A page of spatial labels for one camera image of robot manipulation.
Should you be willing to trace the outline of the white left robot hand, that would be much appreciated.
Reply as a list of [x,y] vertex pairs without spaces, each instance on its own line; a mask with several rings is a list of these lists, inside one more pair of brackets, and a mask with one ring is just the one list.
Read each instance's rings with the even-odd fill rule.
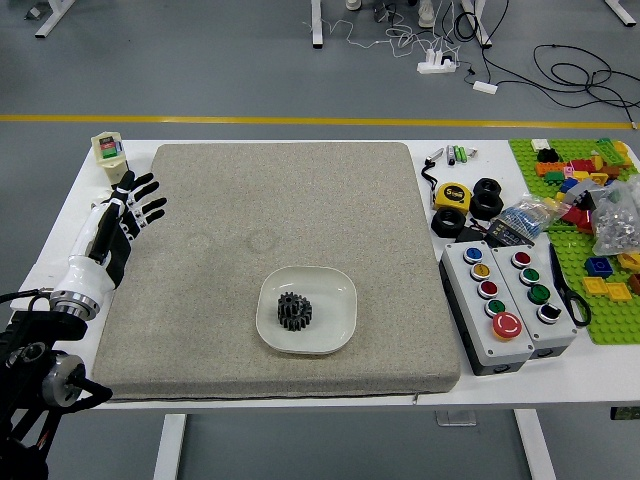
[[68,270],[49,297],[51,309],[75,309],[87,319],[97,315],[106,294],[124,278],[132,242],[165,214],[166,198],[148,199],[158,188],[153,174],[128,171],[94,205],[71,249]]

